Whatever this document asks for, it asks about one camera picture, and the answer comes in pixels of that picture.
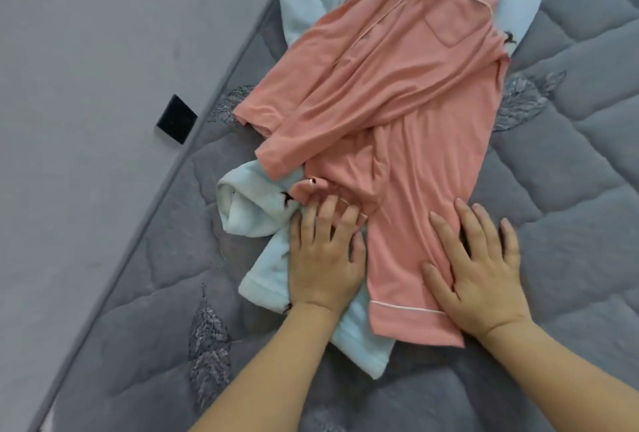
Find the hand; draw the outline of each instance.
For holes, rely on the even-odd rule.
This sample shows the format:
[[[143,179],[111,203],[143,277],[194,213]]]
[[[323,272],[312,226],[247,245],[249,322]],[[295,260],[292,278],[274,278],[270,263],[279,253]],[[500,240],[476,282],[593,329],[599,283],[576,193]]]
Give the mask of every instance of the hand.
[[[359,209],[353,205],[331,239],[336,206],[337,196],[329,196],[318,214],[318,199],[312,198],[304,217],[292,218],[288,287],[293,305],[314,304],[340,317],[362,285],[366,247],[361,232],[355,233]]]
[[[502,220],[504,249],[490,216],[478,204],[471,210],[457,200],[455,209],[466,231],[470,253],[446,221],[431,213],[431,224],[451,261],[454,291],[431,264],[424,265],[428,289],[452,321],[482,341],[492,331],[516,322],[531,322],[520,281],[520,251],[515,229]]]

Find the quilted mattress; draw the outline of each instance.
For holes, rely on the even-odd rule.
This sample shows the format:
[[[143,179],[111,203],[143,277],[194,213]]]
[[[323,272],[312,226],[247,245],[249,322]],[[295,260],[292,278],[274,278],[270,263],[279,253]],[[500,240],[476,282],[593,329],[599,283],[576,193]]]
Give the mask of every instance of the quilted mattress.
[[[286,45],[277,0],[226,83],[256,84]],[[639,0],[543,0],[514,71],[565,71],[549,105],[494,133],[472,197],[518,228],[534,318],[639,388]],[[260,137],[212,111],[79,348],[44,425],[186,431],[197,418],[188,342],[202,296],[228,330],[230,378],[281,322],[237,294],[266,241],[222,231],[215,184]],[[551,427],[472,339],[398,343],[372,381],[329,347],[302,430],[534,431]]]

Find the person's left hand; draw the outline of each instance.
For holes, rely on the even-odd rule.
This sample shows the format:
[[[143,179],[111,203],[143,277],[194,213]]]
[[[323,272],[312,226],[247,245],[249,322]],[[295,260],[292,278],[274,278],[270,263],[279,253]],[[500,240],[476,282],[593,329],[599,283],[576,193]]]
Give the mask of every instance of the person's left hand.
[[[318,213],[318,199],[311,198],[304,216],[292,218],[288,288],[293,305],[314,304],[340,317],[362,285],[366,247],[362,233],[355,232],[360,212],[353,205],[331,239],[337,201],[337,196],[329,196]]]

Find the pink shirt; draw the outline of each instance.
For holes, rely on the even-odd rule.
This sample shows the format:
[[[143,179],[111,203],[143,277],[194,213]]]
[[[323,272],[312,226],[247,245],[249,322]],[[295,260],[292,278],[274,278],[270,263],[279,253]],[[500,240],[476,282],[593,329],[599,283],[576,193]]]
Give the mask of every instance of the pink shirt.
[[[301,164],[292,196],[338,194],[368,217],[370,323],[376,334],[463,346],[424,286],[419,265],[450,264],[428,221],[456,231],[470,197],[509,57],[495,0],[347,0],[267,74],[235,115],[267,140],[271,178]]]

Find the black square object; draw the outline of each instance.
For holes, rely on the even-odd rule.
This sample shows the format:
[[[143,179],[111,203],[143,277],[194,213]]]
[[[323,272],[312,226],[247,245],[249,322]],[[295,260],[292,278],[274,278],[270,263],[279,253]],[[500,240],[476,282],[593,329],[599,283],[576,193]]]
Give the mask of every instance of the black square object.
[[[156,126],[183,145],[196,120],[196,113],[174,94]]]

